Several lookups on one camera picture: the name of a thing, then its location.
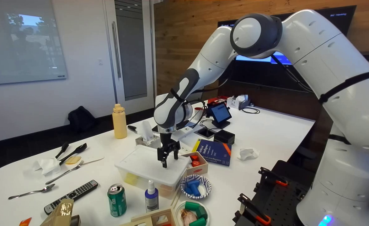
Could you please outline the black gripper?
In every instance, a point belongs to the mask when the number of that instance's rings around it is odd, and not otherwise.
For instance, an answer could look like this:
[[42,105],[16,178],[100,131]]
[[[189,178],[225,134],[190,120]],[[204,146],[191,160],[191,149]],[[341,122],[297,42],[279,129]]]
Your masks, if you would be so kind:
[[157,150],[157,160],[162,161],[162,166],[167,169],[167,157],[174,154],[175,160],[179,160],[180,144],[171,139],[171,134],[161,135],[162,146]]

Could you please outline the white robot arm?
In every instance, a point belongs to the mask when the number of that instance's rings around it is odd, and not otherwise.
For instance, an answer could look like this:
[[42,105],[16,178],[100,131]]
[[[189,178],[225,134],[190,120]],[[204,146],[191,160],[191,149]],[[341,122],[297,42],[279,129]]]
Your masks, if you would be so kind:
[[243,56],[288,58],[333,121],[313,185],[297,205],[304,226],[369,226],[369,62],[316,11],[287,19],[250,14],[218,28],[182,78],[156,106],[162,146],[157,160],[179,154],[172,134],[188,125],[189,97],[216,82]]

